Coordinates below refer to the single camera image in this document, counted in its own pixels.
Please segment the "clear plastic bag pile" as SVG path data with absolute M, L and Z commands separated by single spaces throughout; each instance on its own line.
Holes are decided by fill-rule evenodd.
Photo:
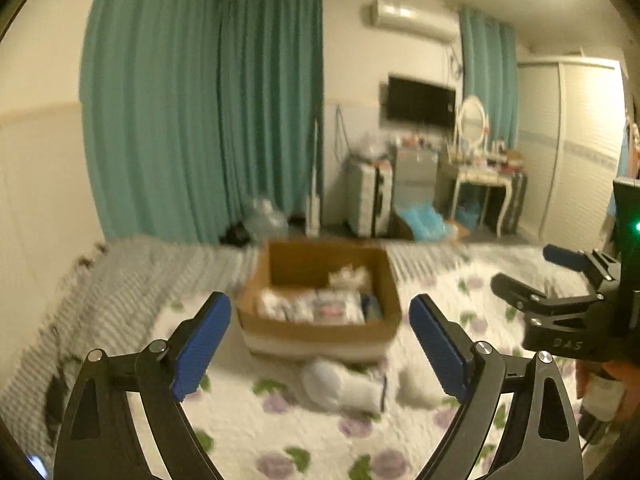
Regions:
M 390 154 L 390 144 L 383 133 L 367 131 L 358 141 L 354 154 L 366 162 L 378 162 Z

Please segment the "floral tissue pack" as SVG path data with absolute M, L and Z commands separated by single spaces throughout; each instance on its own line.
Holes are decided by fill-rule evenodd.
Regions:
M 265 290 L 260 293 L 256 310 L 261 318 L 294 324 L 360 325 L 366 322 L 360 295 L 352 290 L 312 290 L 292 297 Z

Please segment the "white air conditioner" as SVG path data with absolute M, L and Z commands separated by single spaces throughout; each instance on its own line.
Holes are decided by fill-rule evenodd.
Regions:
M 459 33 L 459 25 L 451 16 L 412 6 L 374 0 L 371 4 L 372 25 L 407 34 L 430 38 L 441 44 L 452 44 Z

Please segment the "teal window curtain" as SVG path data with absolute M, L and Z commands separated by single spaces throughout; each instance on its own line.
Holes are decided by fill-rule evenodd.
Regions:
M 301 214 L 322 0 L 94 0 L 80 70 L 102 230 L 217 243 L 251 200 Z

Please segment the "beige cloth bundle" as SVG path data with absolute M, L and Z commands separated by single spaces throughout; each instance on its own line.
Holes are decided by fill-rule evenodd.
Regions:
M 365 266 L 343 266 L 341 270 L 329 274 L 329 286 L 365 292 L 372 288 L 371 273 Z

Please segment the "white suitcase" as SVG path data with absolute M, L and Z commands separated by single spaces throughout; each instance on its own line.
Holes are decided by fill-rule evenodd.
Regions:
M 346 220 L 356 237 L 386 237 L 390 226 L 393 183 L 393 167 L 389 162 L 350 161 Z

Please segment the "light blue white sock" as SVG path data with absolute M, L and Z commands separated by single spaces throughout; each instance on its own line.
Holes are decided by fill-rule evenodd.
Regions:
M 315 359 L 303 366 L 300 379 L 309 400 L 327 411 L 368 414 L 384 411 L 385 376 L 358 373 L 339 362 Z

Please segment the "white fluffy plush toy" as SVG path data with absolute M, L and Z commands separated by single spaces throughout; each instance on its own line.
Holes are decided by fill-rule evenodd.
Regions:
M 400 405 L 433 411 L 444 403 L 446 394 L 425 356 L 396 360 L 394 367 L 397 375 L 396 401 Z

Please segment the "white dressing table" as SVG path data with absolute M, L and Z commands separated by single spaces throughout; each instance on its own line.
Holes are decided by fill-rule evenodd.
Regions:
M 515 234 L 527 185 L 524 171 L 452 162 L 448 155 L 442 154 L 437 163 L 435 209 L 447 220 L 454 220 L 463 209 L 479 206 L 477 223 L 484 223 L 489 219 L 492 196 L 497 196 L 494 231 L 498 237 Z

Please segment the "grey checkered bedsheet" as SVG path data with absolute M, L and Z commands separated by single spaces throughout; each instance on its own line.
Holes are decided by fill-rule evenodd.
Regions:
M 398 295 L 405 275 L 416 275 L 420 268 L 450 269 L 472 257 L 527 252 L 551 264 L 532 246 L 390 243 L 386 252 Z M 76 273 L 1 393 L 2 417 L 23 450 L 46 466 L 53 463 L 58 427 L 44 419 L 53 377 L 62 375 L 72 382 L 92 349 L 125 354 L 167 338 L 211 292 L 238 292 L 255 259 L 254 250 L 137 238 L 113 245 L 90 269 Z

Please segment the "blue white plastic packet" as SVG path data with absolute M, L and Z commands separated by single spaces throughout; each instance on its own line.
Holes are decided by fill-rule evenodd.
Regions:
M 373 295 L 362 294 L 360 296 L 360 307 L 363 318 L 367 323 L 379 321 L 384 318 L 383 310 Z

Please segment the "white oval vanity mirror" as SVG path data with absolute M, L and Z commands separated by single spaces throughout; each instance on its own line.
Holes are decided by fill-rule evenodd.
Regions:
M 463 154 L 482 150 L 486 145 L 488 115 L 478 96 L 468 96 L 460 104 L 454 126 L 454 145 Z

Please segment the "white louvered wardrobe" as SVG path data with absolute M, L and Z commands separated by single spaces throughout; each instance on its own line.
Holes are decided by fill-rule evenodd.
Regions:
M 624 129 L 619 62 L 556 56 L 518 63 L 524 235 L 573 250 L 603 248 Z

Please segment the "floral white quilt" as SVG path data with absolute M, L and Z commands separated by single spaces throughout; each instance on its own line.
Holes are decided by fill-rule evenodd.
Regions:
M 490 290 L 509 273 L 552 297 L 583 294 L 580 276 L 527 252 L 472 257 L 450 269 L 420 268 L 399 285 L 403 304 L 430 295 L 476 340 L 521 356 L 523 320 Z M 183 409 L 228 479 L 411 479 L 457 413 L 408 323 L 371 365 L 254 356 L 229 330 Z

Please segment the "grey mini fridge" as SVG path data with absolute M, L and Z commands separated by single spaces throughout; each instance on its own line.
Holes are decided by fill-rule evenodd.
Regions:
M 438 155 L 422 148 L 396 148 L 394 158 L 394 211 L 432 204 L 436 195 Z

